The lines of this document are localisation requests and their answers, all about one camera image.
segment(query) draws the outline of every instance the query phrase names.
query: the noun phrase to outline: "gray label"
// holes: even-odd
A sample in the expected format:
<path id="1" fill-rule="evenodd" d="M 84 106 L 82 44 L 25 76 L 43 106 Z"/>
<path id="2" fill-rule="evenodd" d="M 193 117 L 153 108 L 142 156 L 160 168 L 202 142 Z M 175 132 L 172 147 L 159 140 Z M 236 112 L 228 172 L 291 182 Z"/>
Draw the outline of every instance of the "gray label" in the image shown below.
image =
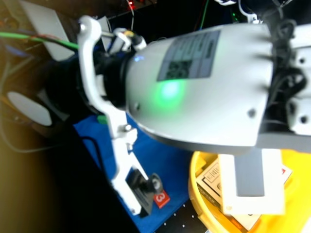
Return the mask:
<path id="1" fill-rule="evenodd" d="M 220 31 L 177 38 L 166 52 L 158 81 L 209 78 Z"/>

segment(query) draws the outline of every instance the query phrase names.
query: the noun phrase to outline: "green light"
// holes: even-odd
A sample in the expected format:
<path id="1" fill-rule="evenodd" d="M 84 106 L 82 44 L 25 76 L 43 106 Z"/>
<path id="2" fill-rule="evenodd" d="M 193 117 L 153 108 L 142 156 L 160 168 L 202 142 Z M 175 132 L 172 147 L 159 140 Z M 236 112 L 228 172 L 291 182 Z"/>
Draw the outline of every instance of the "green light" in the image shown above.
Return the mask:
<path id="1" fill-rule="evenodd" d="M 157 84 L 154 95 L 158 108 L 173 109 L 180 105 L 185 93 L 185 80 L 161 81 Z"/>

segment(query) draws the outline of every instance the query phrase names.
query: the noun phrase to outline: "blue mat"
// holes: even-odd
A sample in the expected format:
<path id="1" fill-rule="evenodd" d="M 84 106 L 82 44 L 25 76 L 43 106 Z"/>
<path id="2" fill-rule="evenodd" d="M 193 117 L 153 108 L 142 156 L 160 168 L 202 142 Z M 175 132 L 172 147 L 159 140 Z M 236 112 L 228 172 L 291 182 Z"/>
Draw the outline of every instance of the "blue mat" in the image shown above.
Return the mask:
<path id="1" fill-rule="evenodd" d="M 128 122 L 133 127 L 138 128 L 130 117 L 128 117 Z M 108 127 L 99 124 L 96 117 L 91 116 L 76 124 L 75 129 L 80 136 L 90 136 L 96 139 L 101 149 L 105 169 L 111 179 L 115 173 L 116 166 Z M 94 161 L 99 166 L 94 145 L 89 141 L 85 141 L 85 144 Z M 154 203 L 152 214 L 145 218 L 132 216 L 125 207 L 141 233 L 153 233 L 189 198 L 188 178 L 192 152 L 157 142 L 141 130 L 138 130 L 138 139 L 134 144 L 134 153 L 147 175 L 155 172 L 161 177 L 164 189 L 171 198 L 170 202 L 162 209 L 159 209 Z"/>

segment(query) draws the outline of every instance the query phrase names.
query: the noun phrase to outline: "orange object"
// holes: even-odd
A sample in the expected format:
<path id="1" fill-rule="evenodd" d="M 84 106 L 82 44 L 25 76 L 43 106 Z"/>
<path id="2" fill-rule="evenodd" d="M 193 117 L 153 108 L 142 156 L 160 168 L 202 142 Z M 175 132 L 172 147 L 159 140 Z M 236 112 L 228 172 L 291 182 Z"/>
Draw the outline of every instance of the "orange object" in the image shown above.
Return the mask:
<path id="1" fill-rule="evenodd" d="M 190 165 L 189 195 L 198 218 L 213 233 L 241 233 L 220 211 L 199 192 L 196 176 L 217 154 L 195 152 Z M 284 185 L 285 215 L 262 215 L 249 233 L 300 233 L 311 217 L 311 154 L 282 150 L 283 164 L 293 173 Z"/>
<path id="2" fill-rule="evenodd" d="M 163 191 L 159 195 L 155 195 L 154 200 L 158 207 L 161 209 L 163 206 L 165 206 L 171 199 L 169 195 L 165 191 Z"/>

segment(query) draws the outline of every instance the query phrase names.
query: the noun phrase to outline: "green wire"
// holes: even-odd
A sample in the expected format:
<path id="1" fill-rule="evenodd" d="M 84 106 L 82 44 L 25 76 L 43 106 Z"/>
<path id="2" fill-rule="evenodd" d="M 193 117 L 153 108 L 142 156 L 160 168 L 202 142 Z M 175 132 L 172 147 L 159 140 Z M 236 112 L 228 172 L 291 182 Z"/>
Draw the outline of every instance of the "green wire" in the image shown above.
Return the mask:
<path id="1" fill-rule="evenodd" d="M 202 30 L 202 28 L 203 28 L 203 23 L 204 23 L 204 20 L 205 20 L 205 15 L 206 15 L 206 10 L 207 10 L 208 2 L 209 2 L 209 0 L 207 0 L 206 3 L 205 3 L 205 9 L 204 9 L 203 17 L 202 17 L 202 22 L 201 22 L 200 30 Z"/>
<path id="2" fill-rule="evenodd" d="M 29 35 L 24 35 L 24 34 L 19 34 L 19 33 L 4 33 L 0 32 L 0 37 L 6 37 L 6 38 L 15 38 L 15 39 L 30 39 L 32 41 L 37 41 L 37 42 L 48 42 L 45 39 L 42 38 L 37 38 L 37 37 L 31 37 Z M 73 49 L 78 49 L 79 46 L 75 43 L 64 41 L 64 40 L 56 40 L 59 43 L 62 43 L 66 46 L 69 46 Z"/>

